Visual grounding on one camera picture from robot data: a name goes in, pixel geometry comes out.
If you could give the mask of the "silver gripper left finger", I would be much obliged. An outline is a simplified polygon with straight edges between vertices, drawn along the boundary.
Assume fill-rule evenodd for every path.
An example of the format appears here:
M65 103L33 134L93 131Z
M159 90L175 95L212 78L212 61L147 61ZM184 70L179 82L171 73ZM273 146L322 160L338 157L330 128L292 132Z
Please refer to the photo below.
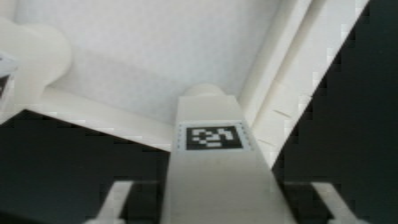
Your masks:
M132 192L143 187L155 185L157 181L120 180L113 183L107 197L97 216L83 224L150 224L148 217L123 215L129 208Z

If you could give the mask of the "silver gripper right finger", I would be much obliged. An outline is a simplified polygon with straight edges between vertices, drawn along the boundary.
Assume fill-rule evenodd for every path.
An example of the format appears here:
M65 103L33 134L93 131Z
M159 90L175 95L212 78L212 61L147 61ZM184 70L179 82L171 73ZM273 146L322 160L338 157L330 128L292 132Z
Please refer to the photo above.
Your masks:
M372 224L358 217L330 182L285 182L283 193L299 224Z

